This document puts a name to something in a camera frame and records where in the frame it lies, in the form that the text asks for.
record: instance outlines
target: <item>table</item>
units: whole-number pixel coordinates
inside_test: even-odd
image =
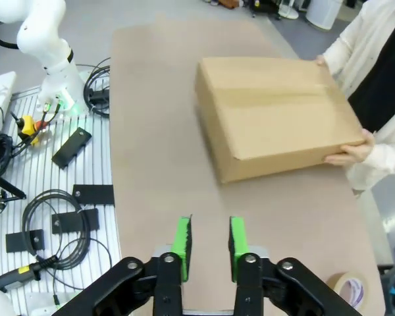
[[[193,214],[187,309],[232,309],[228,217],[274,262],[296,257],[321,279],[361,272],[364,315],[383,315],[373,250],[340,169],[314,167],[221,186],[200,126],[194,74],[202,57],[277,56],[251,22],[159,21],[115,32],[111,55],[111,167],[122,256],[147,261]],[[147,306],[136,315],[149,315]],[[266,315],[283,312],[265,303]]]

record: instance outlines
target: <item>hand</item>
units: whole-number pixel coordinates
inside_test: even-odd
[[[334,166],[350,166],[354,163],[362,163],[370,155],[375,146],[375,137],[368,130],[363,130],[364,144],[359,146],[343,145],[341,150],[344,153],[329,155],[325,158],[326,163]]]
[[[315,63],[318,66],[325,66],[328,67],[327,61],[325,60],[325,58],[323,57],[323,55],[319,55],[316,57],[315,59]]]

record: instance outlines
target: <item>floor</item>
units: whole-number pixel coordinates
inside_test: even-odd
[[[323,32],[314,29],[303,18],[277,21],[258,15],[252,19],[246,9],[227,10],[212,7],[201,0],[66,0],[66,15],[59,34],[72,46],[77,63],[95,64],[109,56],[114,30],[151,23],[161,18],[251,20],[275,44],[283,57],[292,59],[315,58],[335,40],[351,20],[337,20],[330,32]],[[20,24],[0,25],[0,38],[14,41],[19,27]],[[16,71],[18,74],[15,91],[37,86],[43,80],[43,72],[35,59],[0,47],[0,74],[9,71]],[[394,188],[393,193],[385,195],[387,188]],[[390,263],[392,256],[381,215],[389,211],[387,216],[395,218],[395,179],[384,180],[373,193],[366,192],[359,199],[359,203],[366,218],[367,229],[371,233],[378,263]],[[393,232],[389,232],[388,237],[391,245],[394,245]]]

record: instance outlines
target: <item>box flap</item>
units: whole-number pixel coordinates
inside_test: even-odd
[[[247,57],[209,58],[201,66],[237,159],[363,140],[357,117],[325,67]]]

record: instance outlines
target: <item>packing tape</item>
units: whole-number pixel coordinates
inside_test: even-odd
[[[369,288],[367,287],[367,281],[363,276],[357,273],[338,273],[333,275],[327,284],[332,288],[338,295],[344,298],[354,309],[362,311],[369,295]],[[343,290],[349,288],[348,297],[343,297],[345,293]]]

